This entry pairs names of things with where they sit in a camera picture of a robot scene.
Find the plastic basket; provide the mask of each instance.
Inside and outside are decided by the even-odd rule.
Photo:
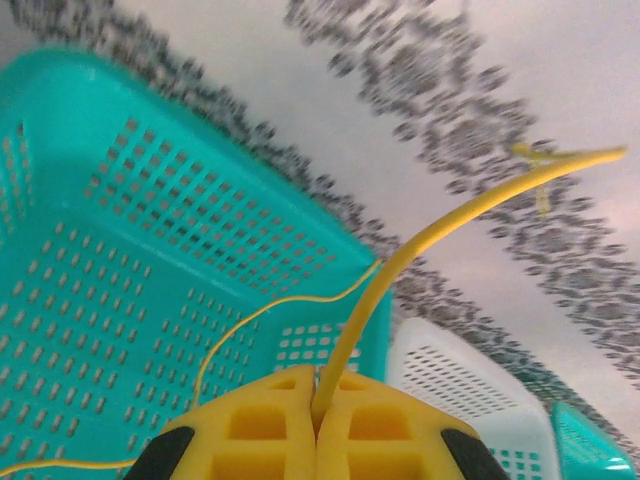
[[[551,420],[564,480],[635,480],[629,456],[587,417],[556,403]]]
[[[0,76],[0,105],[2,466],[135,457],[188,408],[200,360],[239,318],[339,293],[374,260],[219,132],[96,57],[24,56]],[[278,306],[239,331],[203,401],[324,364],[357,297]],[[383,379],[389,320],[387,295],[349,368]],[[87,473],[37,478],[49,476]]]
[[[542,405],[509,373],[420,318],[399,328],[388,382],[473,426],[514,480],[556,480],[553,430]]]

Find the thin yellow wire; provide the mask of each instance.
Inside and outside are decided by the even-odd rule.
[[[367,269],[367,271],[364,272],[364,274],[362,274],[362,276],[360,278],[358,278],[358,280],[355,281],[355,283],[353,285],[351,285],[349,288],[347,288],[342,293],[339,293],[339,294],[334,295],[332,297],[316,297],[316,296],[312,296],[312,295],[293,295],[291,297],[279,298],[278,300],[274,300],[273,302],[265,305],[264,307],[260,308],[259,310],[256,310],[254,313],[252,313],[248,317],[246,317],[246,318],[240,320],[238,323],[236,323],[233,326],[233,328],[231,328],[231,330],[229,330],[227,333],[225,333],[223,335],[223,337],[218,341],[218,343],[216,343],[211,348],[211,350],[209,350],[209,353],[207,353],[207,356],[205,357],[204,361],[202,362],[202,365],[200,366],[200,370],[198,371],[198,376],[196,377],[196,384],[195,384],[195,387],[193,389],[193,401],[191,402],[191,409],[193,410],[194,408],[198,407],[198,402],[199,402],[199,399],[200,399],[200,390],[202,388],[202,379],[204,377],[205,372],[207,371],[207,367],[209,366],[209,363],[211,363],[211,359],[218,352],[218,350],[220,350],[220,348],[222,347],[224,342],[226,342],[229,338],[231,338],[231,336],[234,333],[236,333],[240,328],[242,328],[243,326],[245,326],[247,323],[251,322],[252,320],[256,319],[257,317],[262,315],[267,310],[275,307],[276,305],[280,305],[282,303],[288,303],[288,302],[313,302],[313,303],[337,302],[338,300],[341,300],[344,297],[346,297],[347,295],[349,295],[351,292],[353,292],[360,285],[362,285],[362,283],[367,278],[369,278],[371,276],[371,274],[375,271],[375,269],[381,263],[382,262],[380,260],[376,260]]]
[[[51,460],[34,460],[11,465],[0,470],[0,478],[21,470],[35,470],[48,467],[82,468],[84,470],[109,470],[114,468],[126,468],[134,464],[136,459],[122,460],[119,462],[82,462],[79,460],[65,460],[64,458],[54,458]]]
[[[350,293],[352,293],[355,289],[357,289],[364,281],[369,278],[375,269],[382,263],[380,260],[376,260],[367,270],[362,274],[358,280],[355,281],[353,285],[344,290],[342,293],[334,295],[332,297],[316,297],[312,295],[293,295],[290,297],[280,298],[275,300],[264,307],[256,310],[254,313],[249,315],[248,317],[240,320],[237,324],[231,328],[221,339],[216,343],[209,353],[207,354],[200,370],[198,371],[198,376],[196,377],[196,385],[194,388],[193,402],[191,408],[195,408],[198,405],[198,399],[200,397],[200,388],[202,385],[202,378],[207,370],[207,366],[211,362],[211,359],[216,354],[218,350],[224,345],[224,343],[231,338],[231,336],[236,333],[241,327],[246,325],[247,323],[255,320],[257,317],[262,315],[267,310],[275,307],[276,305],[280,305],[282,303],[288,302],[314,302],[314,303],[331,303],[337,302],[338,300],[343,299]],[[89,461],[80,461],[80,460],[65,460],[65,459],[51,459],[51,460],[34,460],[32,462],[23,462],[15,465],[11,465],[10,467],[6,467],[0,470],[0,478],[5,475],[9,475],[10,473],[19,472],[22,470],[33,470],[38,468],[47,468],[47,467],[66,467],[66,468],[83,468],[86,470],[109,470],[115,468],[125,468],[130,467],[135,463],[136,459],[133,460],[122,460],[119,462],[89,462]]]
[[[468,201],[419,232],[389,258],[378,274],[371,280],[360,300],[358,300],[331,354],[329,363],[320,375],[318,389],[311,403],[311,417],[314,425],[320,425],[325,412],[331,405],[331,399],[342,371],[364,330],[367,320],[369,320],[378,302],[391,287],[396,277],[416,257],[441,238],[505,200],[576,170],[618,160],[626,153],[626,149],[616,148],[597,152],[549,154],[531,152],[528,147],[517,145],[514,148],[514,153],[525,154],[532,158],[539,157],[557,161],[509,180]]]

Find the teal basket wall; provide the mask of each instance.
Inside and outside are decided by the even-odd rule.
[[[333,295],[374,256],[219,132],[84,53],[0,75],[0,466],[135,457],[199,362],[274,298]],[[203,401],[327,361],[359,292],[287,304],[214,358]],[[380,379],[388,294],[349,368]],[[112,479],[47,469],[14,478]]]
[[[565,403],[551,422],[564,480],[635,480],[629,456],[597,425]]]

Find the white plastic basket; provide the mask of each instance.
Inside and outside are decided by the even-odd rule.
[[[473,426],[513,480],[560,479],[540,402],[456,335],[420,318],[406,320],[390,354],[388,381]]]

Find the black and gray pattern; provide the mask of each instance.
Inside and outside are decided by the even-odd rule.
[[[525,139],[535,118],[524,101],[499,98],[507,80],[502,68],[473,67],[482,42],[465,12],[441,20],[430,14],[431,3],[290,0],[285,23],[307,44],[335,46],[329,70],[337,77],[359,75],[359,99],[373,114],[397,118],[397,139],[420,145],[415,160],[429,173],[446,174],[449,194],[477,195],[529,169],[509,149]],[[588,216],[593,199],[573,193],[577,182],[552,182],[548,216],[538,214],[529,192],[481,220],[640,389],[640,269],[622,260],[623,245],[609,243],[606,219]]]
[[[274,141],[275,129],[270,124],[253,121],[247,113],[246,104],[236,99],[228,88],[207,84],[202,79],[203,68],[193,59],[180,57],[173,52],[169,47],[168,38],[155,32],[144,18],[131,18],[120,13],[110,0],[5,1],[9,1],[11,5],[16,24],[31,30],[40,41],[69,43],[111,58],[137,73],[165,97],[181,102],[206,121],[222,129],[250,150],[256,158],[274,167],[339,217],[346,228],[379,256],[386,258],[400,246],[399,237],[388,233],[382,220],[368,218],[365,206],[352,195],[338,193],[335,181],[328,175],[312,177],[309,171],[310,158],[304,156],[295,146],[278,145]],[[488,97],[489,92],[504,80],[505,75],[498,69],[490,69],[481,75],[473,74],[468,61],[479,42],[468,32],[464,18],[451,23],[439,23],[435,19],[427,21],[426,17],[424,21],[417,23],[409,20],[394,21],[393,24],[390,20],[386,23],[381,22],[392,18],[399,3],[397,0],[389,1],[386,9],[371,13],[366,10],[370,8],[368,0],[292,1],[287,21],[300,27],[308,42],[330,38],[337,39],[338,44],[343,45],[342,56],[336,56],[332,60],[331,68],[338,75],[349,74],[358,68],[365,78],[370,79],[370,87],[367,87],[368,90],[364,89],[366,92],[362,94],[362,98],[371,102],[377,113],[401,114],[403,121],[396,129],[398,137],[406,141],[424,142],[425,153],[419,160],[424,161],[433,172],[446,171],[453,174],[454,180],[449,187],[452,194],[466,191],[477,193],[508,176],[524,171],[527,166],[510,158],[505,153],[505,147],[523,138],[527,125],[533,119],[526,115],[521,102],[500,103]],[[419,17],[420,12],[424,11],[429,3],[429,0],[413,0],[410,4],[416,9],[416,16]],[[352,22],[356,15],[360,20],[354,27],[349,22]],[[440,32],[442,46],[428,46],[429,41],[424,41],[424,45],[427,45],[425,48],[437,51],[437,55],[434,53],[440,59],[437,61],[448,59],[450,68],[443,67],[439,71],[441,73],[435,76],[421,74],[425,68],[431,68],[429,65],[433,63],[430,62],[434,62],[435,57],[430,57],[431,50],[423,51],[423,45],[419,42],[414,42],[413,46],[409,45],[403,51],[389,51],[390,56],[386,64],[377,59],[375,48],[384,46],[389,50],[385,45],[392,41],[394,35],[400,35],[406,27],[417,29],[418,33],[422,32],[421,35],[425,35],[426,31],[432,32],[432,36]],[[380,35],[386,40],[368,40],[369,45],[364,48],[366,43],[363,40],[371,35]],[[355,49],[347,48],[349,45],[361,44],[367,50],[362,54],[357,54]],[[466,56],[448,52],[447,48],[452,46],[459,48],[460,52],[466,52]],[[410,78],[406,77],[407,69],[414,72]],[[434,89],[441,88],[445,77],[448,86],[442,95],[436,96]],[[458,95],[466,89],[464,85],[472,81],[477,82],[477,91],[484,94],[472,95],[467,102],[458,102]],[[470,112],[475,112],[475,116],[469,118],[466,114],[462,115],[461,105],[470,109]],[[429,123],[420,120],[430,115],[439,118],[440,123],[435,120]],[[439,149],[446,149],[447,152],[457,152],[457,155],[436,156],[433,149],[440,152],[444,150]],[[580,268],[585,267],[576,266],[567,272],[550,274],[560,264],[565,265],[564,262],[567,258],[572,258],[571,255],[582,254],[583,250],[575,250],[576,245],[580,244],[579,241],[584,243],[588,238],[596,237],[587,244],[595,259],[592,268],[599,272],[608,272],[613,268],[606,262],[613,262],[611,257],[619,253],[615,247],[601,246],[601,239],[608,233],[601,221],[589,222],[578,215],[588,208],[591,201],[567,200],[567,193],[573,182],[574,180],[564,179],[556,182],[552,188],[551,201],[554,212],[564,212],[562,214],[555,213],[542,220],[533,208],[532,197],[523,195],[485,216],[486,219],[497,220],[496,229],[493,231],[496,237],[513,237],[518,240],[514,240],[511,247],[514,249],[514,255],[522,255],[523,259],[530,260],[531,268],[534,270],[528,270],[528,273],[546,275],[548,283],[543,288],[548,289],[550,293],[558,294],[561,299],[565,294],[553,289],[582,292],[584,288],[592,288],[594,291],[601,289],[606,294],[607,288],[612,285],[611,281],[607,283],[607,279],[611,277],[605,275],[601,277],[602,281],[598,285],[580,287],[585,282],[593,282],[594,275],[588,272],[581,273]],[[531,227],[532,222],[536,221],[544,224],[529,233],[525,228]],[[564,230],[558,230],[558,222],[562,221],[574,229],[570,231],[576,233],[564,237]],[[588,237],[584,237],[585,233],[582,233],[581,227],[586,228]],[[532,236],[534,240],[530,240],[527,235]],[[549,247],[550,244],[555,244],[550,238],[554,235],[566,238],[563,240],[566,248],[553,251],[553,247]],[[527,257],[532,255],[531,252],[535,252],[535,256]],[[626,265],[626,268],[625,275],[629,277],[628,272],[634,271],[634,267]],[[623,280],[617,281],[621,282],[621,285],[627,285]],[[629,300],[623,297],[618,302]],[[398,280],[396,301],[409,314],[427,317],[465,338],[520,378],[547,406],[557,400],[563,400],[580,409],[611,434],[640,465],[640,449],[553,372],[537,362],[510,334],[496,326],[492,318],[483,316],[481,309],[473,302],[465,300],[464,293],[449,285],[440,272],[427,269],[425,260],[416,260]],[[596,311],[601,305],[602,303],[594,304],[589,311]],[[605,309],[608,312],[606,314],[597,311],[600,316],[612,316],[611,312],[615,309],[608,307]]]

